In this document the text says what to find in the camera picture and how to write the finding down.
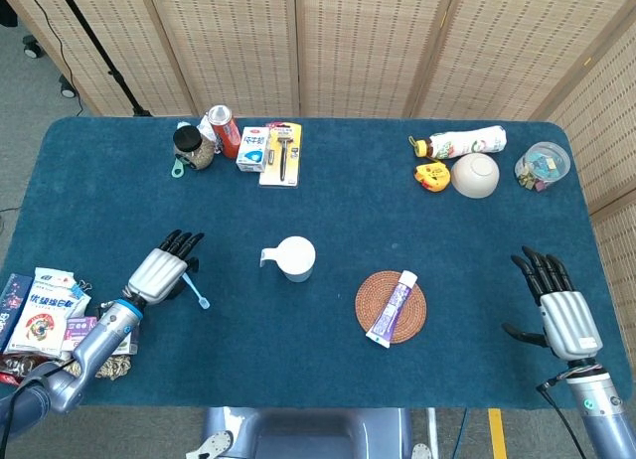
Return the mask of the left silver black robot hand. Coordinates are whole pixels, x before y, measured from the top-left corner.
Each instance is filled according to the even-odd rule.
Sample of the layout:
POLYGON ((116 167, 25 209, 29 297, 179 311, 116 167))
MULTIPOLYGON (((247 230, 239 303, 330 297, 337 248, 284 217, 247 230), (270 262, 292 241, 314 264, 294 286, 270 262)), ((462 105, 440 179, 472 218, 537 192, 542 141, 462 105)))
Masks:
POLYGON ((178 295, 185 284, 183 275, 199 270, 199 259, 190 253, 204 236, 203 232, 171 231, 132 273, 123 297, 154 305, 178 295))

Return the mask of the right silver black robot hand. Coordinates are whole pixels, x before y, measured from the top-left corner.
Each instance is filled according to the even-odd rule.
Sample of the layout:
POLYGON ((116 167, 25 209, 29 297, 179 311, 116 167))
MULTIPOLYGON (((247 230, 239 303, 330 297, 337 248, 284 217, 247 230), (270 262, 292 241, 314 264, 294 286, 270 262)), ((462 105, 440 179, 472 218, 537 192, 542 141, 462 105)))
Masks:
POLYGON ((593 364, 603 342, 591 310, 582 293, 575 289, 564 264, 557 257, 526 245, 522 251, 522 256, 513 254, 511 260, 524 275, 543 329, 530 333, 504 323, 503 330, 519 342, 551 350, 571 368, 593 364))

